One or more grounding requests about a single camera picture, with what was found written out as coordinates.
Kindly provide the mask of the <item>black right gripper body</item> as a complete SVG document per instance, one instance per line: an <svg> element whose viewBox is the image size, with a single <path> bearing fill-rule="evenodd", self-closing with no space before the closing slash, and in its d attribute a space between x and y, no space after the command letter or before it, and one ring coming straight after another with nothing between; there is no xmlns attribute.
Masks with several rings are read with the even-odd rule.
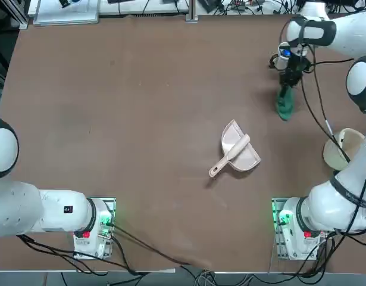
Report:
<svg viewBox="0 0 366 286"><path fill-rule="evenodd" d="M309 60L306 56L298 56L292 54L287 62L285 73L288 75L308 73L309 72Z"/></svg>

